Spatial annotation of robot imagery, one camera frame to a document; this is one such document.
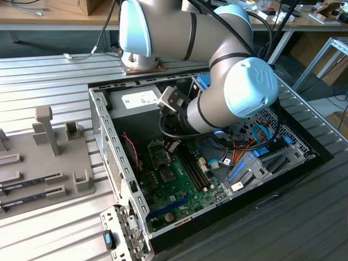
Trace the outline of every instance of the light blue joint cap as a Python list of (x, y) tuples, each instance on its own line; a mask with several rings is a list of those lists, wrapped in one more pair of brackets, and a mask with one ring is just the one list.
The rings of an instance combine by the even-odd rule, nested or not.
[(272, 105), (278, 92), (272, 68), (255, 57), (236, 63), (228, 72), (223, 87), (229, 110), (240, 118), (253, 116)]
[(120, 16), (120, 47), (129, 53), (150, 57), (151, 39), (144, 13), (139, 2), (122, 3)]
[(239, 5), (236, 5), (236, 4), (223, 5), (221, 7), (216, 8), (214, 12), (218, 15), (231, 14), (231, 15), (239, 16), (245, 22), (247, 22), (247, 24), (250, 26), (251, 33), (254, 34), (254, 31), (252, 30), (252, 27), (251, 27), (248, 13)]

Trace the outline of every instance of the chip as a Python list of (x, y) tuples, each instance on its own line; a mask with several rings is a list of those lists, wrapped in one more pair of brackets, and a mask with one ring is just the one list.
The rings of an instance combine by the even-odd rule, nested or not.
[(171, 167), (164, 167), (159, 171), (159, 173), (165, 183), (176, 180), (176, 176)]

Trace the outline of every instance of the table leg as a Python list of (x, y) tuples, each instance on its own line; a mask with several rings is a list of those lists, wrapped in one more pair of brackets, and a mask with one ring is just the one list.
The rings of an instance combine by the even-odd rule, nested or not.
[(277, 47), (273, 51), (273, 54), (271, 55), (270, 59), (268, 60), (269, 64), (274, 64), (276, 60), (278, 59), (279, 55), (281, 55), (282, 51), (284, 50), (285, 46), (287, 45), (288, 41), (290, 40), (291, 36), (293, 35), (294, 31), (286, 31), (281, 40), (279, 41)]
[(329, 69), (332, 68), (333, 64), (336, 63), (339, 56), (342, 54), (340, 50), (337, 50), (335, 54), (331, 57), (331, 59), (327, 62), (327, 64), (321, 69), (321, 71), (316, 75), (317, 78), (321, 79)]
[(11, 35), (12, 42), (19, 42), (16, 31), (9, 31)]
[(313, 69), (316, 67), (318, 62), (324, 57), (324, 55), (327, 53), (327, 51), (331, 47), (331, 43), (333, 41), (333, 38), (330, 38), (326, 44), (323, 46), (323, 48), (319, 51), (319, 53), (314, 57), (313, 61), (308, 65), (308, 67), (305, 69), (303, 74), (298, 78), (296, 83), (293, 86), (293, 89), (296, 91), (300, 88), (301, 83), (307, 79), (308, 75), (313, 71)]

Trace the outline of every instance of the ram slot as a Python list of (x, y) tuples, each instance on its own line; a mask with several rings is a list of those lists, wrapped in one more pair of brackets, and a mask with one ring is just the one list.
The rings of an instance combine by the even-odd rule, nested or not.
[(186, 172), (193, 181), (197, 191), (207, 188), (209, 186), (209, 182), (195, 163), (195, 159), (191, 153), (189, 153), (186, 148), (182, 147), (178, 152), (178, 156), (184, 165)]

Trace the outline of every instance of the cardboard box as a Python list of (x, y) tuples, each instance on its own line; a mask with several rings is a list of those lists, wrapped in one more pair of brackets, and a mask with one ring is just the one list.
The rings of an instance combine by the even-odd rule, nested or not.
[(45, 0), (47, 7), (81, 15), (90, 15), (104, 0)]
[[(325, 119), (331, 123), (331, 125), (335, 128), (338, 128), (341, 118), (342, 118), (342, 111), (338, 111), (335, 113), (330, 114), (329, 116), (326, 116)], [(343, 122), (341, 124), (341, 127), (339, 128), (339, 131), (344, 135), (344, 137), (348, 138), (348, 113), (345, 113), (345, 116), (343, 117)]]
[(339, 9), (341, 2), (335, 0), (325, 0), (322, 8), (313, 12), (313, 16), (322, 22), (336, 21), (336, 17), (332, 15), (332, 11)]

